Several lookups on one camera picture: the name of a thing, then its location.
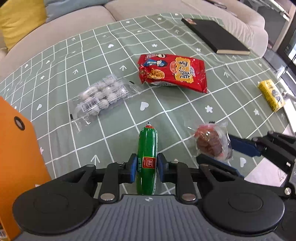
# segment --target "blue gray pillow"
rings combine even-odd
[[[46,23],[67,13],[95,5],[104,5],[110,0],[44,0]]]

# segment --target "yellow pillow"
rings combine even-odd
[[[45,23],[43,0],[7,0],[0,7],[0,27],[10,50],[22,38]]]

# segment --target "round hole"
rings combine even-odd
[[[23,131],[25,129],[25,124],[23,123],[23,121],[19,118],[19,117],[15,117],[15,124],[16,126]]]

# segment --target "barcode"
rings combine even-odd
[[[88,111],[90,108],[92,108],[93,106],[97,105],[99,103],[99,100],[94,97],[88,101],[85,101],[83,104],[82,104],[82,111],[83,112],[86,112]]]
[[[6,233],[5,233],[5,231],[3,229],[0,230],[0,238],[1,239],[6,239],[7,238]]]

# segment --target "transparent plastic bag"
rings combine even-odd
[[[232,147],[227,132],[227,122],[208,123],[198,126],[194,130],[197,156],[200,153],[208,155],[218,161],[228,161],[232,158]]]
[[[137,85],[124,78],[117,78],[114,74],[92,84],[69,100],[70,118],[77,132],[97,119],[97,115],[114,108],[135,94],[140,94]]]

